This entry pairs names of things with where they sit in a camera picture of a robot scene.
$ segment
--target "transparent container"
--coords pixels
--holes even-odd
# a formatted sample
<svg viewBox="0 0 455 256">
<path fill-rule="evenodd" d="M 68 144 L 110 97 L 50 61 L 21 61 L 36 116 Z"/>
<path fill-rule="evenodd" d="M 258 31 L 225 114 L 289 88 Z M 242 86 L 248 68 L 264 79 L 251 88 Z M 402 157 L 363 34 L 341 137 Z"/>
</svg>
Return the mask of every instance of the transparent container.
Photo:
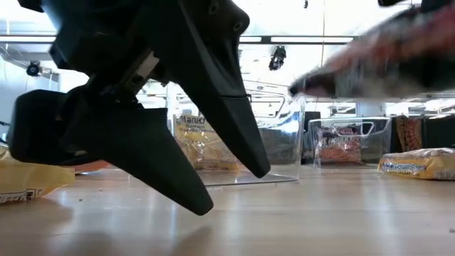
<svg viewBox="0 0 455 256">
<path fill-rule="evenodd" d="M 256 178 L 230 152 L 198 108 L 179 89 L 169 95 L 170 130 L 207 186 L 297 181 L 301 162 L 304 101 L 286 95 L 251 95 L 252 109 L 272 166 Z M 186 129 L 186 123 L 192 122 Z"/>
<path fill-rule="evenodd" d="M 314 167 L 330 172 L 375 169 L 390 151 L 391 121 L 389 117 L 311 120 Z"/>
</svg>

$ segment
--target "snack bag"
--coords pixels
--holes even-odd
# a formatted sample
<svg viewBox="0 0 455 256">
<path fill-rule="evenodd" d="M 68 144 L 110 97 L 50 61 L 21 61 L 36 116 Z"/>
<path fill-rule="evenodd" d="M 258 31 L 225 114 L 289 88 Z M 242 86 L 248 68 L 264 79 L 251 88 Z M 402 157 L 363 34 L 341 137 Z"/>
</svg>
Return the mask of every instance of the snack bag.
<svg viewBox="0 0 455 256">
<path fill-rule="evenodd" d="M 455 180 L 455 149 L 418 149 L 385 154 L 378 165 L 384 174 L 428 180 Z"/>
<path fill-rule="evenodd" d="M 317 167 L 361 165 L 360 137 L 356 127 L 330 127 L 317 130 L 314 152 Z"/>
<path fill-rule="evenodd" d="M 45 196 L 74 180 L 73 169 L 21 163 L 0 146 L 0 204 Z"/>
<path fill-rule="evenodd" d="M 174 137 L 197 171 L 239 171 L 245 167 L 223 143 L 205 117 L 174 116 Z"/>
<path fill-rule="evenodd" d="M 406 10 L 353 40 L 290 87 L 292 95 L 408 97 L 455 86 L 455 2 Z"/>
<path fill-rule="evenodd" d="M 404 152 L 422 148 L 422 121 L 420 118 L 397 117 L 397 133 Z"/>
</svg>

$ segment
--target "wooden table surface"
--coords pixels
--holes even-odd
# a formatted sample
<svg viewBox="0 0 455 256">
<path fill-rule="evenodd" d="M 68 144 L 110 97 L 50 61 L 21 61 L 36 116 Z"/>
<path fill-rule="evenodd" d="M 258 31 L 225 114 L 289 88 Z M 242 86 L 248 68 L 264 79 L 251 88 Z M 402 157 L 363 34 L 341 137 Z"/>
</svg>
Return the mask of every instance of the wooden table surface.
<svg viewBox="0 0 455 256">
<path fill-rule="evenodd" d="M 0 255 L 454 256 L 455 183 L 357 170 L 211 188 L 198 217 L 123 171 L 0 206 Z"/>
</svg>

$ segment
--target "chip bag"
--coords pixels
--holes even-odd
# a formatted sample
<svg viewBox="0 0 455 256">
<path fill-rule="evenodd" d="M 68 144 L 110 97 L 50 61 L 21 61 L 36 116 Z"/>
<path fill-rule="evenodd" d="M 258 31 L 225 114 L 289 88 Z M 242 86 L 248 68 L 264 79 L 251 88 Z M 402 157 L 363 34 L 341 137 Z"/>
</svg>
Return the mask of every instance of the chip bag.
<svg viewBox="0 0 455 256">
<path fill-rule="evenodd" d="M 385 154 L 378 165 L 384 174 L 428 180 L 455 180 L 455 149 L 418 149 Z"/>
<path fill-rule="evenodd" d="M 74 169 L 21 163 L 0 146 L 0 204 L 45 196 L 74 180 Z"/>
<path fill-rule="evenodd" d="M 292 95 L 408 97 L 455 87 L 455 2 L 413 7 L 370 29 L 291 85 Z"/>
</svg>

